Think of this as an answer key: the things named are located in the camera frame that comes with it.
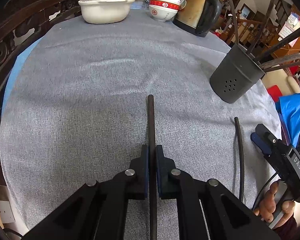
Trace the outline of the person's right hand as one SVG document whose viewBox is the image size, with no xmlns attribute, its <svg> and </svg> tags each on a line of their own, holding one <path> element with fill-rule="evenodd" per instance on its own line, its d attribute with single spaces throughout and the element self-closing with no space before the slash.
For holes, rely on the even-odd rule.
<svg viewBox="0 0 300 240">
<path fill-rule="evenodd" d="M 275 203 L 275 195 L 279 188 L 279 180 L 273 182 L 269 188 L 269 190 L 265 193 L 264 198 L 259 203 L 259 206 L 253 211 L 256 216 L 260 216 L 266 222 L 270 223 L 273 221 L 274 216 L 273 213 L 276 210 L 276 203 Z M 290 217 L 294 214 L 295 209 L 295 202 L 294 201 L 285 201 L 282 203 L 282 211 L 284 215 L 282 218 L 277 222 L 274 226 L 275 228 L 281 227 L 285 224 Z"/>
</svg>

